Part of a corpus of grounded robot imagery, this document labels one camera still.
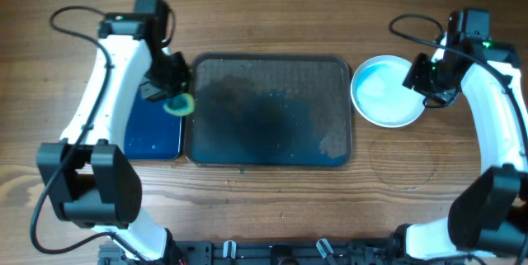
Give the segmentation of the green yellow sponge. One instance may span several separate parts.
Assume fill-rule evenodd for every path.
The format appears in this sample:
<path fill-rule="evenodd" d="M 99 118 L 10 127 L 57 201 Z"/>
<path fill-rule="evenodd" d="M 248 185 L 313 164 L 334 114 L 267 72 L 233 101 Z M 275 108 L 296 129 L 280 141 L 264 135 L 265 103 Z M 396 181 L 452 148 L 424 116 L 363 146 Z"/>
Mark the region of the green yellow sponge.
<path fill-rule="evenodd" d="M 195 99 L 189 93 L 180 94 L 163 104 L 163 110 L 173 116 L 187 116 L 195 111 Z"/>

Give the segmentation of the white plate stained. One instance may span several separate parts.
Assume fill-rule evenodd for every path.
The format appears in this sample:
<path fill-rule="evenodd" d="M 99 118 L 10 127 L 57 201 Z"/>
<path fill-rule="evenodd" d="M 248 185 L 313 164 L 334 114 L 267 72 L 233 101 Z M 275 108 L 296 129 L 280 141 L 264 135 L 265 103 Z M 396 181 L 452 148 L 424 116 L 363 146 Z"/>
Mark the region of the white plate stained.
<path fill-rule="evenodd" d="M 350 86 L 360 115 L 385 128 L 399 128 L 417 120 L 425 111 L 425 97 L 403 85 L 411 67 L 411 62 L 395 55 L 375 56 L 361 64 Z"/>

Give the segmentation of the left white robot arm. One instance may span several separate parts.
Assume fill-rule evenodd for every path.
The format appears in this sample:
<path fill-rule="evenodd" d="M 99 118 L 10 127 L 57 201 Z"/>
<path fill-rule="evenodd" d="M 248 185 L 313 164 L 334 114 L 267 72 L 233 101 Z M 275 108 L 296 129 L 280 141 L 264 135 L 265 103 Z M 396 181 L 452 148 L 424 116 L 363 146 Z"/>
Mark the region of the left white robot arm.
<path fill-rule="evenodd" d="M 172 234 L 142 208 L 142 184 L 126 158 L 125 131 L 141 95 L 172 116 L 195 110 L 190 70 L 169 53 L 173 12 L 107 13 L 92 43 L 97 59 L 78 109 L 56 143 L 37 154 L 44 191 L 56 216 L 107 237 L 132 263 L 183 264 Z"/>

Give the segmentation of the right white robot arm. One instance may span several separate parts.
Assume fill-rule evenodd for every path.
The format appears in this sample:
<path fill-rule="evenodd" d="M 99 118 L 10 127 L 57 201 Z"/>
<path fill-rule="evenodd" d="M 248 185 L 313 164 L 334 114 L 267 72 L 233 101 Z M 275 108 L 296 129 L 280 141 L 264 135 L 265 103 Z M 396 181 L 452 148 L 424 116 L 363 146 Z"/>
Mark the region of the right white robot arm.
<path fill-rule="evenodd" d="M 463 94 L 478 136 L 481 174 L 448 216 L 402 226 L 401 257 L 433 263 L 488 255 L 527 259 L 527 110 L 520 62 L 508 43 L 469 38 L 420 54 L 403 81 L 441 103 Z"/>

